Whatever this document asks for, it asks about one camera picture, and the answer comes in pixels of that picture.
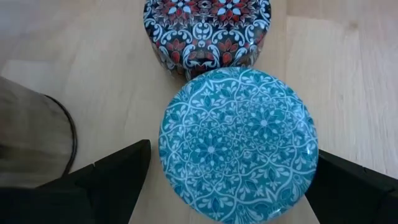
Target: white floral pattern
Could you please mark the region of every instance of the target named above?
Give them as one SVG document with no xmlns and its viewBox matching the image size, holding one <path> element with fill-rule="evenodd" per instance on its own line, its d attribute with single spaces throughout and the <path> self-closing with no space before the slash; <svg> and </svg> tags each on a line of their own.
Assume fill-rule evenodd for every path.
<svg viewBox="0 0 398 224">
<path fill-rule="evenodd" d="M 258 223 L 304 195 L 318 139 L 287 85 L 257 70 L 220 68 L 170 102 L 159 154 L 174 191 L 196 211 L 224 223 Z"/>
</svg>

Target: floral mandala pattern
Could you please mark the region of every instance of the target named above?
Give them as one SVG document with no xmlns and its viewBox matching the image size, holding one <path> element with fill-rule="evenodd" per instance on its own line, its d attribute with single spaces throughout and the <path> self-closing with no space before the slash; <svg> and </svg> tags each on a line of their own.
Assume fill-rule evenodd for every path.
<svg viewBox="0 0 398 224">
<path fill-rule="evenodd" d="M 269 0 L 146 0 L 144 9 L 159 61 L 187 80 L 215 68 L 253 66 L 270 23 Z"/>
<path fill-rule="evenodd" d="M 258 223 L 307 191 L 318 139 L 302 100 L 280 80 L 220 68 L 172 99 L 159 154 L 174 191 L 196 211 L 224 223 Z"/>
</svg>

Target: black object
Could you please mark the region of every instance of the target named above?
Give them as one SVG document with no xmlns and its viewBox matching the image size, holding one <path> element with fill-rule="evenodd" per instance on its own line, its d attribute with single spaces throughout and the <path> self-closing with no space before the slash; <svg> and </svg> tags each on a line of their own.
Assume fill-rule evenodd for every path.
<svg viewBox="0 0 398 224">
<path fill-rule="evenodd" d="M 322 150 L 305 196 L 320 224 L 398 223 L 398 180 Z"/>
<path fill-rule="evenodd" d="M 0 189 L 0 223 L 127 224 L 150 155 L 141 140 L 36 189 Z"/>
<path fill-rule="evenodd" d="M 54 101 L 54 103 L 58 104 L 58 106 L 61 107 L 61 109 L 65 113 L 65 116 L 69 120 L 70 131 L 72 132 L 72 153 L 70 154 L 70 158 L 67 163 L 67 166 L 65 167 L 65 170 L 62 173 L 62 176 L 64 177 L 69 174 L 70 168 L 72 168 L 73 161 L 75 161 L 75 157 L 76 157 L 76 153 L 77 153 L 78 141 L 77 141 L 76 126 L 75 126 L 75 122 L 73 122 L 72 116 L 70 116 L 70 113 L 68 112 L 68 110 L 58 100 L 52 98 L 51 96 L 47 96 L 47 95 L 45 95 L 45 96 L 47 98 L 50 98 L 52 101 Z"/>
</svg>

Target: black rim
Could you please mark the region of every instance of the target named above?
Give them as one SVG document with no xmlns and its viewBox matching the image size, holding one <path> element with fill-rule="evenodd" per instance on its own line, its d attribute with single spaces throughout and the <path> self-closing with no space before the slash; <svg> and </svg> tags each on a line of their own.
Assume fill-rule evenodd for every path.
<svg viewBox="0 0 398 224">
<path fill-rule="evenodd" d="M 65 170 L 62 173 L 62 177 L 66 176 L 69 174 L 70 169 L 72 168 L 73 165 L 73 161 L 75 161 L 75 157 L 76 157 L 76 153 L 77 153 L 77 133 L 76 133 L 76 126 L 75 123 L 73 122 L 72 117 L 70 116 L 70 113 L 68 112 L 68 110 L 60 103 L 58 102 L 58 100 L 52 98 L 51 96 L 47 96 L 46 97 L 50 98 L 52 101 L 54 101 L 56 104 L 59 105 L 59 107 L 61 107 L 61 109 L 63 110 L 63 112 L 65 113 L 65 115 L 67 116 L 68 120 L 69 120 L 69 124 L 70 124 L 70 131 L 72 132 L 72 153 L 70 154 L 70 158 L 69 161 L 67 163 L 67 166 L 65 168 Z"/>
</svg>

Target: wooden table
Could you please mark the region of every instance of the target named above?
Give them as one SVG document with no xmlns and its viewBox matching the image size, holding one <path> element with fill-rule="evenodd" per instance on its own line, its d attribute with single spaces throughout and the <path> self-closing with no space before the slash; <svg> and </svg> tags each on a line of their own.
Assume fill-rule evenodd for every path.
<svg viewBox="0 0 398 224">
<path fill-rule="evenodd" d="M 144 0 L 0 1 L 2 76 L 51 95 L 71 112 L 74 169 L 149 138 L 183 85 L 157 63 Z M 398 178 L 398 2 L 272 0 L 256 68 L 308 105 L 320 148 Z M 173 192 L 157 153 L 132 223 L 212 223 Z M 316 223 L 303 199 L 275 223 Z"/>
</svg>

